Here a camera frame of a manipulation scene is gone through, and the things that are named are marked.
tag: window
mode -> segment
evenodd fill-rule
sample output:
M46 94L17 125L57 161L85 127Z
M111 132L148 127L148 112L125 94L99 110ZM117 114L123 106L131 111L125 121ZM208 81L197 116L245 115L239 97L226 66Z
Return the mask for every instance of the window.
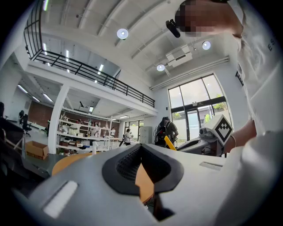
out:
M133 136L132 141L139 141L140 138L140 127L144 126L144 121L132 121L132 122L126 122L125 123L125 130L126 133L127 129L130 129L130 133Z
M214 75L169 90L172 121L176 125L178 146L199 136L199 128L217 114L231 123L226 99Z
M169 90L169 96L170 96L171 108L183 106L180 87L176 87L174 89Z
M184 84L180 87L182 90L184 105L209 100L207 91L201 79Z
M214 75L203 78L203 82L211 99L223 96L222 90Z

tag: desk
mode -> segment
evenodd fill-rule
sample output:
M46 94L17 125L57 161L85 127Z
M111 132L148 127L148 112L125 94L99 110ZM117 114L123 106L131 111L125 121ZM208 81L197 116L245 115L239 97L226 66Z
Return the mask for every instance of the desk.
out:
M64 168L66 168L68 165L72 164L76 160L88 157L90 155L92 155L92 153L75 154L75 155L71 155L71 156L61 159L53 167L52 176L59 173L61 170L63 170ZM142 164L138 168L135 184L138 187L140 187L141 202L142 203L147 202L153 196L154 184L150 180Z

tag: ceiling vent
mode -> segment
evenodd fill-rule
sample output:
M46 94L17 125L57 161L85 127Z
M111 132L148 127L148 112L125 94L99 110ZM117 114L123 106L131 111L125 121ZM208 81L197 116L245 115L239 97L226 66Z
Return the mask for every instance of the ceiling vent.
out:
M192 54L188 45L183 45L174 49L173 51L166 54L167 59L169 62L167 63L168 66L177 67L191 59L193 59Z

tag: glass door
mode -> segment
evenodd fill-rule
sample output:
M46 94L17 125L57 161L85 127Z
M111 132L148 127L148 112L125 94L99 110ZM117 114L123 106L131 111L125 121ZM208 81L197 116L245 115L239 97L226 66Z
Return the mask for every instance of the glass door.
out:
M200 120L198 109L186 111L187 115L187 136L188 140L197 138L199 136Z

